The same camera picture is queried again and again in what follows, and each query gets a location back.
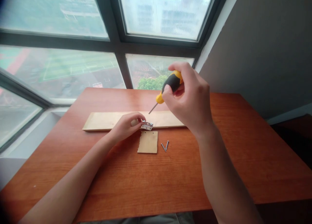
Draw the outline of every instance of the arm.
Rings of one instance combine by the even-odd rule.
[[[205,191],[218,222],[262,223],[212,121],[209,85],[188,63],[174,63],[168,69],[181,72],[184,86],[172,93],[166,85],[162,97],[197,139]]]
[[[135,119],[139,123],[131,126],[131,121]],[[19,223],[72,223],[104,157],[117,142],[140,129],[141,119],[145,120],[145,117],[138,112],[123,115],[115,127]]]

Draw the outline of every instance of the orange table top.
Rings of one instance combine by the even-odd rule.
[[[106,133],[84,132],[91,112],[149,111],[159,91],[87,88],[1,191],[22,218]],[[254,202],[312,198],[312,171],[239,94],[211,94],[213,119]],[[154,111],[168,110],[166,104]],[[137,153],[140,131],[116,145],[75,221],[210,209],[197,142],[186,127],[156,129],[158,153]],[[169,140],[165,152],[160,143]]]

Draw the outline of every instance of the window frame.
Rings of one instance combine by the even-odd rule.
[[[95,0],[108,33],[109,41],[74,35],[44,34],[0,29],[0,45],[112,52],[116,56],[126,88],[133,89],[125,54],[194,58],[192,66],[194,68],[225,1],[226,0],[211,0],[197,41],[128,35],[126,34],[122,15],[121,1]],[[0,152],[14,142],[14,140],[47,108],[71,106],[71,104],[51,103],[49,100],[37,94],[27,84],[2,70],[0,70],[0,83],[1,87],[43,108],[30,122],[0,148]]]

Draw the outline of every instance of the metal hinge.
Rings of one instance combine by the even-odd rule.
[[[146,121],[143,121],[144,124],[141,126],[141,129],[146,129],[146,130],[152,130],[153,129],[153,123],[148,123]]]

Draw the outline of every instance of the screwdriver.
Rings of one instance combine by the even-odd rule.
[[[152,110],[149,112],[149,114],[153,111],[153,109],[155,109],[156,105],[158,104],[162,104],[163,101],[163,90],[165,89],[165,86],[168,84],[171,89],[172,92],[175,92],[179,86],[183,83],[183,79],[182,79],[182,75],[179,71],[175,70],[174,72],[171,73],[171,75],[167,78],[167,80],[165,81],[165,83],[163,84],[162,87],[162,91],[160,92],[160,94],[156,97],[156,104],[155,106],[152,108]]]

